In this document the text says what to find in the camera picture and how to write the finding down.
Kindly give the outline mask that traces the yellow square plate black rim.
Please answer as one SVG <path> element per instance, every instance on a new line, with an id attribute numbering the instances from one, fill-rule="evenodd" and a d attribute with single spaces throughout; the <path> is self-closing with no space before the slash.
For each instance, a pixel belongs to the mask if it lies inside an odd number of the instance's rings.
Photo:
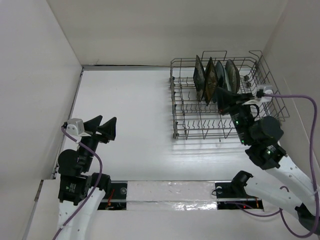
<path id="1" fill-rule="evenodd" d="M 213 59 L 212 57 L 210 57 L 205 69 L 204 99 L 207 106 L 210 104 L 215 94 L 217 86 L 218 86 L 217 72 L 215 69 Z"/>

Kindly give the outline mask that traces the pale green rectangular plate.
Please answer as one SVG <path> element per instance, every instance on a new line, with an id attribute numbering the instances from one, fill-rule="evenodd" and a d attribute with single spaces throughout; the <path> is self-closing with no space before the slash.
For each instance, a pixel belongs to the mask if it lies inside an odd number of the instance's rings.
<path id="1" fill-rule="evenodd" d="M 232 90 L 232 88 L 230 86 L 230 81 L 229 81 L 229 77 L 228 77 L 228 73 L 227 73 L 226 69 L 224 69 L 224 82 L 225 82 L 224 88 L 230 92 Z"/>

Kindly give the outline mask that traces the teal square plate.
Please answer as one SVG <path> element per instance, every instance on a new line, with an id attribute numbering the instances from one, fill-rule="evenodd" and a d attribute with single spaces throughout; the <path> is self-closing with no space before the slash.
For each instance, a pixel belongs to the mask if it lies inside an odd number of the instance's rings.
<path id="1" fill-rule="evenodd" d="M 225 72 L 224 66 L 220 60 L 215 65 L 215 71 L 217 74 L 218 86 L 225 89 Z"/>

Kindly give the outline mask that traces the round cream plate brown rim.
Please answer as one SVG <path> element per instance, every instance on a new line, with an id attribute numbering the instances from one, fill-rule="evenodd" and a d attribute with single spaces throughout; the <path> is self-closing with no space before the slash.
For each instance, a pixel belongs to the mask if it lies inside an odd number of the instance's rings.
<path id="1" fill-rule="evenodd" d="M 232 93 L 238 93 L 240 90 L 240 73 L 233 60 L 228 59 L 225 64 L 225 70 L 228 77 L 228 84 Z"/>

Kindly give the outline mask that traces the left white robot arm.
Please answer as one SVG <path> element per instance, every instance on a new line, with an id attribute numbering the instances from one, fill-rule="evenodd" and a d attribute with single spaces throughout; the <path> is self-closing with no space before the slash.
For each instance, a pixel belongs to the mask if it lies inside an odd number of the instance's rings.
<path id="1" fill-rule="evenodd" d="M 103 173 L 103 162 L 96 150 L 100 143 L 116 138 L 117 118 L 101 123 L 98 115 L 88 121 L 71 118 L 61 126 L 76 149 L 65 149 L 58 156 L 58 222 L 55 240 L 87 240 L 92 220 L 102 199 L 111 193 L 111 177 Z"/>

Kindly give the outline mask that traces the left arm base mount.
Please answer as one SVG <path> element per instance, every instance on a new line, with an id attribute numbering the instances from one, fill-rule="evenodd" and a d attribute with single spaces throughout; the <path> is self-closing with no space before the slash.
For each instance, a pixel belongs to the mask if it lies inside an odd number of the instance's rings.
<path id="1" fill-rule="evenodd" d="M 111 190 L 101 200 L 98 210 L 122 211 L 127 209 L 127 181 L 112 181 Z"/>

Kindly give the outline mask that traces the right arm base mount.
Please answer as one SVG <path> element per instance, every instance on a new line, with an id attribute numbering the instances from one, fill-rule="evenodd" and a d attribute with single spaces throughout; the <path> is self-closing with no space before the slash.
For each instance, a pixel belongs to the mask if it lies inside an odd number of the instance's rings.
<path id="1" fill-rule="evenodd" d="M 218 210 L 264 210 L 260 198 L 248 195 L 245 184 L 253 175 L 241 170 L 231 181 L 217 181 L 211 195 L 216 197 Z"/>

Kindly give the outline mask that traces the black floral square plate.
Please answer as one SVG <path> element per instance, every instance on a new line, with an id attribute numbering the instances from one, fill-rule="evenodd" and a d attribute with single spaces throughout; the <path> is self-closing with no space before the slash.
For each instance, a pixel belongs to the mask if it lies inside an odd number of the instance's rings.
<path id="1" fill-rule="evenodd" d="M 198 102 L 201 102 L 204 97 L 205 90 L 205 70 L 202 61 L 198 55 L 196 55 L 195 57 L 193 82 L 196 89 L 196 99 Z"/>

